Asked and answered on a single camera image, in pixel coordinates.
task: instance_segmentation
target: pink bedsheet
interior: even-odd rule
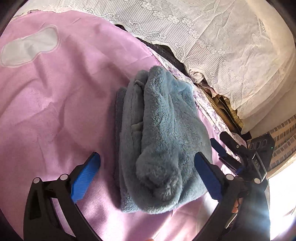
[[[103,240],[192,240],[216,205],[208,194],[160,215],[124,214],[113,179],[116,91],[137,71],[160,63],[129,33],[73,11],[34,12],[14,20],[0,49],[49,25],[58,30],[57,48],[19,67],[0,66],[0,208],[7,220],[22,237],[32,180],[57,179],[96,151],[101,168],[78,206]],[[199,116],[210,137],[218,139]],[[213,161],[219,163],[214,151]],[[71,233],[64,219],[62,225]]]

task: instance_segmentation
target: folded blanket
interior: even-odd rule
[[[203,195],[194,155],[201,151],[212,162],[212,149],[192,87],[154,66],[124,92],[116,101],[121,210],[164,213]]]

